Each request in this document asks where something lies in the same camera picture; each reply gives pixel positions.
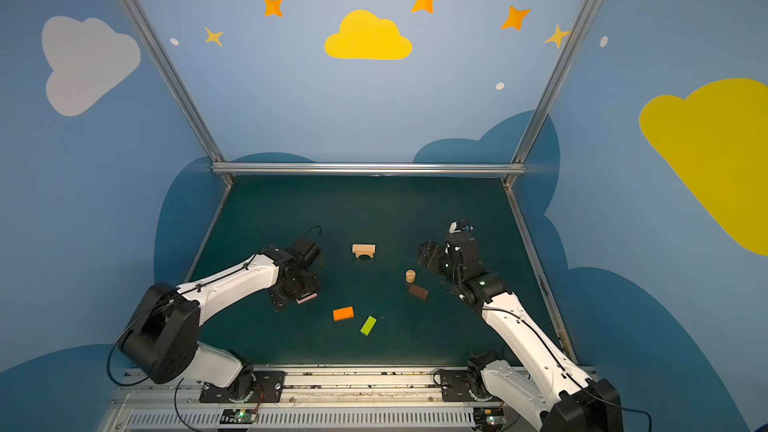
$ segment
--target blue wall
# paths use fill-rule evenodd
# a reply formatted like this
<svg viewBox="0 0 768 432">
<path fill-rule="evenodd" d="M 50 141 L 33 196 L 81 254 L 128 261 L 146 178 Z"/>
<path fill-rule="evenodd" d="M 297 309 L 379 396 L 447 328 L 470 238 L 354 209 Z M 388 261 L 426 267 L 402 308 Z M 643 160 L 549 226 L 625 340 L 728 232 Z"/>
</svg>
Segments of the blue wall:
<svg viewBox="0 0 768 432">
<path fill-rule="evenodd" d="M 156 263 L 164 269 L 168 257 L 155 254 L 161 209 L 166 223 L 188 228 L 182 242 L 164 245 L 174 251 L 172 262 L 188 267 L 224 185 L 206 159 L 195 162 L 205 152 L 140 44 L 138 67 L 84 112 L 65 116 L 48 100 L 44 24 L 54 16 L 78 24 L 94 17 L 133 37 L 124 41 L 138 42 L 116 0 L 0 0 L 0 16 L 0 371 L 7 370 L 0 389 L 14 390 L 19 400 L 42 398 L 51 420 L 87 430 L 90 424 L 75 427 L 75 418 L 95 426 L 103 408 L 84 398 L 78 404 L 87 409 L 72 404 L 66 414 L 55 412 L 50 402 L 63 397 L 39 393 L 51 373 L 46 367 L 61 368 L 54 380 L 61 373 L 108 392 L 106 350 L 82 346 L 115 340 L 154 283 Z M 81 39 L 79 45 L 96 43 L 93 36 Z M 166 199 L 190 164 L 197 166 L 183 174 L 186 191 Z M 186 201 L 185 220 L 174 218 L 179 200 Z M 41 361 L 29 362 L 35 358 Z M 21 402 L 3 397 L 4 428 L 41 429 L 18 414 Z"/>
<path fill-rule="evenodd" d="M 533 109 L 558 54 L 545 41 L 556 25 L 569 29 L 581 0 L 434 0 L 432 14 L 412 12 L 416 0 L 283 0 L 283 16 L 265 16 L 264 0 L 140 2 L 229 160 L 411 162 L 430 142 L 476 141 Z M 510 6 L 531 10 L 520 30 L 502 29 Z M 326 39 L 360 9 L 397 24 L 410 55 L 326 54 Z M 222 33 L 221 46 L 206 28 Z M 461 162 L 477 156 L 467 152 Z"/>
<path fill-rule="evenodd" d="M 768 257 L 728 235 L 639 124 L 657 96 L 768 84 L 767 1 L 605 0 L 514 186 L 580 361 L 654 430 L 768 422 Z M 725 130 L 739 112 L 691 126 Z M 705 161 L 743 158 L 721 144 L 695 146 Z"/>
</svg>

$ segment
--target green block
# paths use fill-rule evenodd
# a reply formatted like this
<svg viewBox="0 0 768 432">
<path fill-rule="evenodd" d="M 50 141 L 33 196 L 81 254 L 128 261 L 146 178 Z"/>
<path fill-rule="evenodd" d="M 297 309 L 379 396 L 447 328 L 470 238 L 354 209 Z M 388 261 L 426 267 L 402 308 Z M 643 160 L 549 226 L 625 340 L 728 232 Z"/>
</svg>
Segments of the green block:
<svg viewBox="0 0 768 432">
<path fill-rule="evenodd" d="M 362 332 L 363 335 L 368 336 L 368 334 L 371 333 L 371 329 L 373 328 L 374 325 L 376 325 L 376 319 L 374 319 L 369 315 L 368 320 L 362 325 L 362 328 L 360 329 L 360 331 Z"/>
</svg>

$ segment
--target star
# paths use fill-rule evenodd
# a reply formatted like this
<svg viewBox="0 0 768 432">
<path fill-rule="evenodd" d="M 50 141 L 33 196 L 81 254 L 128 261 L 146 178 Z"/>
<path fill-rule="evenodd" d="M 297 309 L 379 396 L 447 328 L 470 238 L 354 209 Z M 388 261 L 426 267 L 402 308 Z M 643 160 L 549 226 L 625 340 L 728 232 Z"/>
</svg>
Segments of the star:
<svg viewBox="0 0 768 432">
<path fill-rule="evenodd" d="M 219 47 L 221 47 L 221 42 L 219 42 L 219 36 L 223 34 L 224 32 L 219 32 L 218 34 L 214 34 L 210 30 L 208 30 L 208 27 L 205 28 L 205 31 L 208 33 L 208 38 L 205 40 L 206 42 L 215 42 L 219 44 Z"/>
<path fill-rule="evenodd" d="M 558 45 L 558 48 L 560 48 L 561 42 L 563 40 L 563 37 L 570 34 L 570 30 L 566 30 L 565 32 L 560 31 L 560 24 L 557 24 L 554 26 L 554 35 L 544 41 L 544 43 L 547 42 L 554 42 Z"/>
<path fill-rule="evenodd" d="M 283 0 L 264 0 L 264 4 L 266 4 L 266 11 L 264 12 L 264 17 L 268 15 L 276 15 L 278 17 L 282 17 L 283 13 L 280 12 L 281 2 L 283 2 Z"/>
<path fill-rule="evenodd" d="M 502 29 L 514 27 L 515 29 L 520 30 L 520 27 L 523 26 L 523 19 L 530 11 L 531 9 L 517 10 L 514 7 L 509 7 L 509 17 L 507 17 L 507 21 L 502 25 Z"/>
<path fill-rule="evenodd" d="M 411 10 L 411 12 L 416 12 L 417 10 L 426 10 L 431 14 L 433 1 L 434 0 L 416 0 L 416 3 L 413 5 L 413 10 Z"/>
</svg>

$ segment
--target green table surface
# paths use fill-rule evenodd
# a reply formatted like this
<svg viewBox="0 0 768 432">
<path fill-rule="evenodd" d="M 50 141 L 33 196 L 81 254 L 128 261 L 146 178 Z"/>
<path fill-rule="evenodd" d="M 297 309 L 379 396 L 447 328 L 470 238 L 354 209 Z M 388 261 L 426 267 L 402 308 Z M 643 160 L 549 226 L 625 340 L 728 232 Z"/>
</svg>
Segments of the green table surface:
<svg viewBox="0 0 768 432">
<path fill-rule="evenodd" d="M 466 365 L 474 354 L 501 352 L 501 337 L 416 261 L 419 244 L 444 243 L 448 224 L 462 217 L 475 227 L 487 269 L 504 278 L 557 343 L 498 179 L 338 176 L 236 178 L 192 278 L 231 267 L 265 245 L 286 248 L 317 224 L 326 256 L 318 273 L 322 291 L 282 312 L 266 290 L 256 292 L 207 321 L 200 340 L 255 364 Z M 375 257 L 355 258 L 352 244 L 375 244 Z M 408 269 L 429 290 L 425 302 L 408 294 Z M 334 322 L 332 311 L 348 306 L 355 317 Z M 369 315 L 378 322 L 366 337 L 360 327 Z"/>
</svg>

